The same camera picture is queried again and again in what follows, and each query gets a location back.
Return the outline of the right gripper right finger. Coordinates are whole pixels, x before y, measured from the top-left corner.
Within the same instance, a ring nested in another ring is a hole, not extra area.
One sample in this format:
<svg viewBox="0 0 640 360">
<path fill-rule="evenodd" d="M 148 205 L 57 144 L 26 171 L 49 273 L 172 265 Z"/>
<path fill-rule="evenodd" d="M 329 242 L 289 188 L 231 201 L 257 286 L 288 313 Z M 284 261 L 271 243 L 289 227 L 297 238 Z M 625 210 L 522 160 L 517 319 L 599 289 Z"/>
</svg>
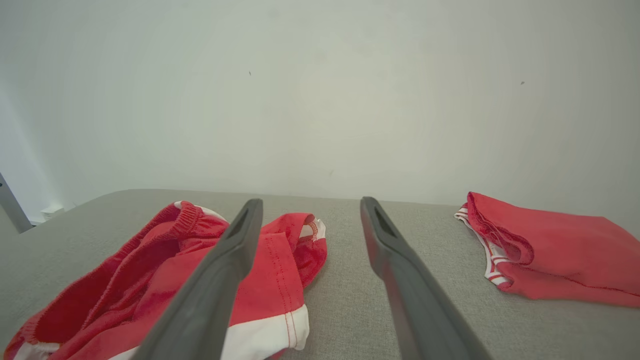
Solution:
<svg viewBox="0 0 640 360">
<path fill-rule="evenodd" d="M 489 360 L 490 354 L 377 199 L 359 202 L 366 251 L 385 285 L 403 360 Z"/>
</svg>

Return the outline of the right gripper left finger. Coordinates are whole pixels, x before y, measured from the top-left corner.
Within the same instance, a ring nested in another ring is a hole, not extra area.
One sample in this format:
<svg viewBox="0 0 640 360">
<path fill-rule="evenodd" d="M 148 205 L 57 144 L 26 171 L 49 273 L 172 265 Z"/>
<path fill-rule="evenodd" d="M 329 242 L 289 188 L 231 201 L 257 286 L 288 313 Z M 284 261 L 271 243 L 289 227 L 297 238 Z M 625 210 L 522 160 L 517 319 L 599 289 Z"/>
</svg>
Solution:
<svg viewBox="0 0 640 360">
<path fill-rule="evenodd" d="M 240 283 L 253 268 L 263 201 L 249 199 L 135 351 L 135 360 L 219 360 Z"/>
</svg>

